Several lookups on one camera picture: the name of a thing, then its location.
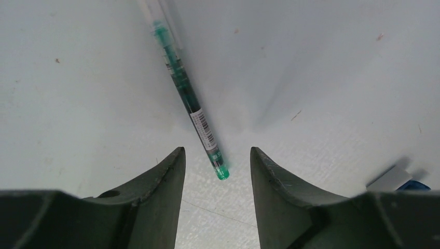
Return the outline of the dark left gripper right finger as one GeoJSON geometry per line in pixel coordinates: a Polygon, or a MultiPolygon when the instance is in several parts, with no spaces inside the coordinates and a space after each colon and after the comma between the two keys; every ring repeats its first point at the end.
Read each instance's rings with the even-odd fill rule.
{"type": "Polygon", "coordinates": [[[321,189],[252,147],[250,168],[261,248],[439,248],[439,192],[321,189]]]}

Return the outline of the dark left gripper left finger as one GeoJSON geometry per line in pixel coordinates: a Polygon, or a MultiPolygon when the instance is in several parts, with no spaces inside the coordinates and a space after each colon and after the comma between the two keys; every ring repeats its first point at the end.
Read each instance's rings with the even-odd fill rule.
{"type": "Polygon", "coordinates": [[[1,248],[174,248],[186,170],[176,148],[97,197],[1,191],[1,248]]]}

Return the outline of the grey pen cap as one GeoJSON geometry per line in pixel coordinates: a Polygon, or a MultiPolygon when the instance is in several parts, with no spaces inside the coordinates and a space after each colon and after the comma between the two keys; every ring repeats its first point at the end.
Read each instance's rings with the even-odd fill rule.
{"type": "Polygon", "coordinates": [[[367,191],[396,191],[413,176],[404,168],[394,165],[372,183],[366,186],[367,191]]]}

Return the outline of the dark blue pen cap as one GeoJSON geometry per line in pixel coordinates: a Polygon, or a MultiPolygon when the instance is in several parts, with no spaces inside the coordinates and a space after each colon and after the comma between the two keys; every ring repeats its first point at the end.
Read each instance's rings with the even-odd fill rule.
{"type": "Polygon", "coordinates": [[[404,183],[401,187],[399,187],[397,190],[423,190],[423,191],[429,191],[431,188],[419,181],[415,180],[409,180],[406,183],[404,183]]]}

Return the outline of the dark green marker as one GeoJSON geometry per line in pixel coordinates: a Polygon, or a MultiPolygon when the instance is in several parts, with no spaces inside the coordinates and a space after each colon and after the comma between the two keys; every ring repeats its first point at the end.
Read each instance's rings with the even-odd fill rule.
{"type": "Polygon", "coordinates": [[[229,177],[228,167],[182,62],[180,56],[182,43],[175,30],[167,3],[166,1],[138,1],[138,4],[152,30],[152,36],[160,46],[167,70],[215,174],[218,179],[226,180],[229,177]]]}

